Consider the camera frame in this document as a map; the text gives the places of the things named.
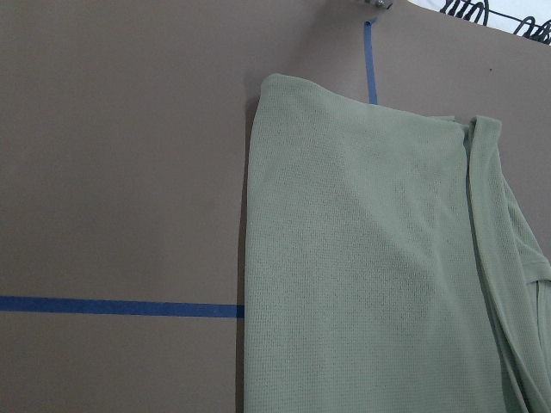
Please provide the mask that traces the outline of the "olive green long-sleeve shirt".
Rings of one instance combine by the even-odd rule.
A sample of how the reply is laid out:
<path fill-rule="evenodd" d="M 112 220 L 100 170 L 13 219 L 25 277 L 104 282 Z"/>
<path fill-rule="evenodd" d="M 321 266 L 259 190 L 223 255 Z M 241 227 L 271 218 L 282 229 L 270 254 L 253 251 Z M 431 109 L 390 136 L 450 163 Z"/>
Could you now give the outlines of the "olive green long-sleeve shirt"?
<path fill-rule="evenodd" d="M 273 74 L 251 132 L 247 412 L 547 412 L 550 265 L 461 124 Z"/>

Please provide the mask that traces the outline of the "aluminium frame post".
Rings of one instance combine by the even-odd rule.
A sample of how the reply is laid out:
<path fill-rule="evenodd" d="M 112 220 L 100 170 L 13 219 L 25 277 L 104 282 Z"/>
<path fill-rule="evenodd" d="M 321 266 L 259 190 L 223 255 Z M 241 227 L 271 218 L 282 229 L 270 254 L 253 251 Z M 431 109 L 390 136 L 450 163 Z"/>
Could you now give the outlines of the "aluminium frame post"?
<path fill-rule="evenodd" d="M 355 2 L 369 5 L 377 9 L 390 9 L 393 6 L 393 0 L 355 0 Z"/>

